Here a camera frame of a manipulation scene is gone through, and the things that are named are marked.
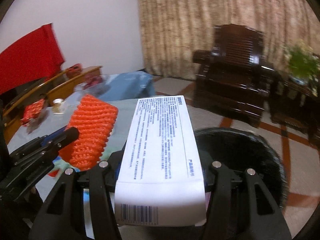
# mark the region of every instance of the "metal pin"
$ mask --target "metal pin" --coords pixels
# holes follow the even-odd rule
[[[106,168],[106,167],[108,167],[108,165],[109,165],[109,163],[107,161],[102,161],[102,162],[99,163],[99,166],[101,168]]]
[[[67,168],[65,171],[64,171],[65,174],[67,175],[71,175],[73,173],[73,168]]]
[[[215,168],[220,168],[221,167],[221,162],[215,161],[212,163],[212,166]]]
[[[249,175],[254,175],[254,174],[256,174],[256,171],[254,170],[254,169],[247,169],[247,173],[249,174]]]

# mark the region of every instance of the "red cloth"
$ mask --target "red cloth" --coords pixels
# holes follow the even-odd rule
[[[52,24],[41,26],[0,54],[0,95],[30,81],[54,76],[63,62]]]

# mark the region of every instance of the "white wall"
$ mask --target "white wall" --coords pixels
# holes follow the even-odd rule
[[[137,0],[15,0],[0,24],[0,52],[53,23],[66,62],[115,74],[143,68]]]

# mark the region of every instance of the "black trash bag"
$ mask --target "black trash bag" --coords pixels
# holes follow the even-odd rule
[[[276,151],[259,135],[233,128],[195,131],[202,165],[219,161],[235,171],[253,168],[262,178],[281,209],[286,206],[288,186]]]

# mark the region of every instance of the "curtain fold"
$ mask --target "curtain fold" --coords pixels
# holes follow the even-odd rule
[[[196,49],[213,46],[213,26],[264,32],[264,56],[284,69],[284,44],[303,39],[320,53],[320,23],[306,0],[139,0],[145,67],[151,74],[194,79]]]

